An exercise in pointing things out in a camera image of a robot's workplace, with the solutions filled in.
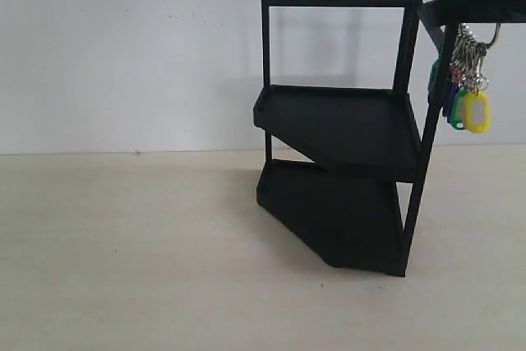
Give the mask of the black two-tier corner rack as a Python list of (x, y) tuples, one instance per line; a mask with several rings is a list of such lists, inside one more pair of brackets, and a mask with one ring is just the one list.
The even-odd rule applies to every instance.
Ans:
[[(326, 264), (405, 275), (458, 26), (431, 29), (439, 63), (425, 125), (408, 93), (422, 0), (261, 0), (263, 87), (253, 119), (265, 133), (256, 199)], [(274, 7), (403, 9), (388, 89), (278, 85), (270, 65)]]

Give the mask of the colourful key tag bunch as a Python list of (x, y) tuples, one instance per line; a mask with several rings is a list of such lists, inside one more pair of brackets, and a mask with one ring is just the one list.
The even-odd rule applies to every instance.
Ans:
[(468, 25), (458, 26), (442, 104), (442, 116), (455, 130), (483, 133), (490, 126), (490, 102), (484, 93), (489, 80), (482, 74), (482, 67), (500, 32), (498, 22), (491, 40), (483, 42)]

